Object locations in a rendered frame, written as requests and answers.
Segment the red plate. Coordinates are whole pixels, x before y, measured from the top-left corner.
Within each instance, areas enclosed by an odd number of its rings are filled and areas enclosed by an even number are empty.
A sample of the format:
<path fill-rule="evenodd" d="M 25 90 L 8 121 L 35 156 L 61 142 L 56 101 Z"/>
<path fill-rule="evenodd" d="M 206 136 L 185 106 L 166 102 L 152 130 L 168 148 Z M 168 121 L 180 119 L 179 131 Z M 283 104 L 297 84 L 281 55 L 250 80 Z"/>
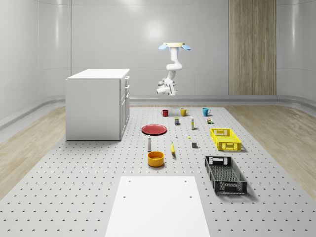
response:
<path fill-rule="evenodd" d="M 149 124 L 142 127 L 142 132 L 147 135 L 162 135 L 167 132 L 167 128 L 160 124 Z"/>

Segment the yellow bowl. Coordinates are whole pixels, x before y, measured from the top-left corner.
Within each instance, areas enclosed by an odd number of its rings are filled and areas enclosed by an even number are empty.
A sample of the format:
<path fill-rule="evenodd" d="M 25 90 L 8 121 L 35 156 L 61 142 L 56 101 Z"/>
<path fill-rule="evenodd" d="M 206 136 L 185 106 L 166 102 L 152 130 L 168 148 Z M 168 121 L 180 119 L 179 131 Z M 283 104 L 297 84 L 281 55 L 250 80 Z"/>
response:
<path fill-rule="evenodd" d="M 148 165 L 159 167 L 164 165 L 164 154 L 159 151 L 151 151 L 148 153 Z"/>

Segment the yellow basket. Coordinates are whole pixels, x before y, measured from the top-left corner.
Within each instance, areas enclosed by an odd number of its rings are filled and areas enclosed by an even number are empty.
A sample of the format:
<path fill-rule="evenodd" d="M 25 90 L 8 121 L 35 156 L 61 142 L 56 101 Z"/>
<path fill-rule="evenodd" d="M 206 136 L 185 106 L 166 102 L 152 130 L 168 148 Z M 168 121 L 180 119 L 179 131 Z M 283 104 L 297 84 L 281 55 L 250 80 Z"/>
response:
<path fill-rule="evenodd" d="M 219 151 L 241 150 L 241 141 L 230 128 L 211 128 L 210 136 Z"/>

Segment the white cabinet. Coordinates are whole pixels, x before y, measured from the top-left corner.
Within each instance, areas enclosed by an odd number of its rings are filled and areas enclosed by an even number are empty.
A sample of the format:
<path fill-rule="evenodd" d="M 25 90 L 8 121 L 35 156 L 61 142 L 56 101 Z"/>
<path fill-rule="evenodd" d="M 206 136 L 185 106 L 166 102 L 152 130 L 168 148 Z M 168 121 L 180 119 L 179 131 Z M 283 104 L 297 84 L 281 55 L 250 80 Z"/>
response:
<path fill-rule="evenodd" d="M 66 140 L 120 141 L 129 120 L 129 69 L 87 69 L 65 80 Z"/>

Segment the dark grey basket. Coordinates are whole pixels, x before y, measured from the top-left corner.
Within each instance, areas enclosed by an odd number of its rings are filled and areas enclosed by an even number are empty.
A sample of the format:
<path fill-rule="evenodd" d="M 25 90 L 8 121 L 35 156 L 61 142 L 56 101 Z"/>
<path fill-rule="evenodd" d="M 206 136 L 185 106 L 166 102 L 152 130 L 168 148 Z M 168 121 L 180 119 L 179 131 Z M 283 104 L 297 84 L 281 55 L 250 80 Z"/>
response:
<path fill-rule="evenodd" d="M 231 157 L 205 156 L 205 167 L 215 192 L 247 193 L 247 180 Z"/>

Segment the white board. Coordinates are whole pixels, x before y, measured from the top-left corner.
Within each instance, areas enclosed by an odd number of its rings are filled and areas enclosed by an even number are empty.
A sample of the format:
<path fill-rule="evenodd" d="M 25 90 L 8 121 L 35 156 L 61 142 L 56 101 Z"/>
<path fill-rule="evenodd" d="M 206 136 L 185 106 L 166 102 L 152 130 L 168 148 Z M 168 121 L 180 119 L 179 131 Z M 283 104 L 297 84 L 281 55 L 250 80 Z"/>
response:
<path fill-rule="evenodd" d="M 193 176 L 122 176 L 105 237 L 210 237 Z"/>

